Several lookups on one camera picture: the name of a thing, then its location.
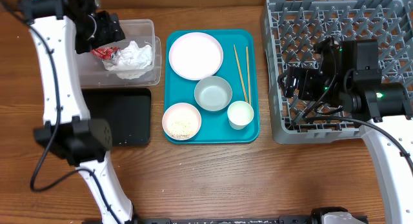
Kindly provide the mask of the red foil snack wrapper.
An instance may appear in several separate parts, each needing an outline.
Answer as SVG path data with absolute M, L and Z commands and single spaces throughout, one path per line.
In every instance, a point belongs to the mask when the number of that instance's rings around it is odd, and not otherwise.
M 114 64 L 117 63 L 117 55 L 119 51 L 119 47 L 111 46 L 106 48 L 97 48 L 95 50 L 92 50 L 90 53 L 103 61 L 108 61 Z

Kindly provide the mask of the white paper cup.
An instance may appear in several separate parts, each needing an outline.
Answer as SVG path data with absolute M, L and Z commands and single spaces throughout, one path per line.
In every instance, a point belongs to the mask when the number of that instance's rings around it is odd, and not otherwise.
M 254 109 L 245 101 L 233 102 L 227 110 L 230 126 L 235 130 L 245 128 L 254 118 Z

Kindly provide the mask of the grey round bowl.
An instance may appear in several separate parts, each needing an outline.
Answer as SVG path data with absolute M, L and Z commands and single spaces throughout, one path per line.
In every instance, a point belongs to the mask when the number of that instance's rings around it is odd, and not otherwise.
M 228 106 L 232 99 L 232 87 L 218 76 L 200 80 L 194 89 L 196 103 L 204 110 L 217 112 Z

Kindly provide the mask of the small pink bowl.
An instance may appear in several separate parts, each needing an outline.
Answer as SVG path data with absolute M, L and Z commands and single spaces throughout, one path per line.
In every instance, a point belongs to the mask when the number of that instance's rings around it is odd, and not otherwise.
M 202 118 L 199 110 L 189 103 L 176 103 L 163 114 L 162 127 L 165 134 L 177 141 L 193 138 L 200 130 Z

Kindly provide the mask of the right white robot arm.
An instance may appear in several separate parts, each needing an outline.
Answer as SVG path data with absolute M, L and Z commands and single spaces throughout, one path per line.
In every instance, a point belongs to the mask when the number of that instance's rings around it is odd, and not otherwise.
M 302 119 L 353 123 L 373 160 L 386 222 L 412 223 L 412 104 L 402 84 L 382 82 L 378 50 L 375 39 L 325 39 L 314 46 L 321 56 L 318 69 L 292 66 L 277 82 L 285 97 L 297 92 L 300 100 L 313 102 L 307 112 L 326 103 L 351 115 Z

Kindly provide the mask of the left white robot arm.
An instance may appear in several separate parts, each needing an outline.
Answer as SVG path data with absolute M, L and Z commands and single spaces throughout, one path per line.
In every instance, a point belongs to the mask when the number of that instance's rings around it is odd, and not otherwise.
M 82 176 L 103 223 L 132 223 L 134 206 L 110 157 L 110 126 L 91 117 L 77 64 L 79 54 L 125 38 L 118 16 L 101 11 L 99 0 L 20 0 L 19 7 L 35 43 L 43 85 L 43 126 L 34 130 L 35 141 Z

